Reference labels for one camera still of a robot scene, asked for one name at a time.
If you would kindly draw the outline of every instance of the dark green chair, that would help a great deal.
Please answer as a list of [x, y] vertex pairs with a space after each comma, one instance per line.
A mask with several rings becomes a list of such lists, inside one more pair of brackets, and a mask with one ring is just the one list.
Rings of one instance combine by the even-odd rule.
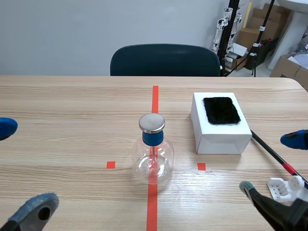
[[203, 47], [144, 44], [119, 49], [112, 57], [111, 76], [220, 76], [217, 55]]

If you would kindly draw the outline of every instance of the blue bottle neck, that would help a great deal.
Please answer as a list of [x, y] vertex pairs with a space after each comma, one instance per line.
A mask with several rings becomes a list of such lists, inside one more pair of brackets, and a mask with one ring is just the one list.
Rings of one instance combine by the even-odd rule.
[[154, 134], [143, 132], [142, 140], [148, 146], [158, 146], [164, 140], [164, 132], [160, 131], [159, 133], [154, 133]]

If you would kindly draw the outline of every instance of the white sink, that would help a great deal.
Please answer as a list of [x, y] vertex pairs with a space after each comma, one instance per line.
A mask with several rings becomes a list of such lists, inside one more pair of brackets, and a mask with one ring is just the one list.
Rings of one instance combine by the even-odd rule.
[[284, 8], [296, 12], [308, 13], [308, 0], [277, 0]]
[[281, 38], [275, 53], [268, 65], [273, 70], [280, 56], [289, 54], [297, 48], [308, 25], [308, 0], [277, 0], [278, 3], [292, 10], [292, 20]]

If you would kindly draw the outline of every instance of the glass flask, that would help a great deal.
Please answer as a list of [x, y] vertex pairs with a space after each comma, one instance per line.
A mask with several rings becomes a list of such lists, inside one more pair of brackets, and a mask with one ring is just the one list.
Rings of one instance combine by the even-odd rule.
[[145, 114], [139, 127], [142, 137], [135, 142], [132, 153], [134, 174], [144, 183], [164, 183], [174, 168], [173, 146], [163, 132], [165, 119], [160, 114]]

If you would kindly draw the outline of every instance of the black sponge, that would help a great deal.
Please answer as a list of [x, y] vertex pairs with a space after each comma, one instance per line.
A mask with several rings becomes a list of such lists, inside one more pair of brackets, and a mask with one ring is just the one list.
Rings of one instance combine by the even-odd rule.
[[241, 121], [231, 98], [204, 98], [203, 102], [210, 124], [238, 124]]

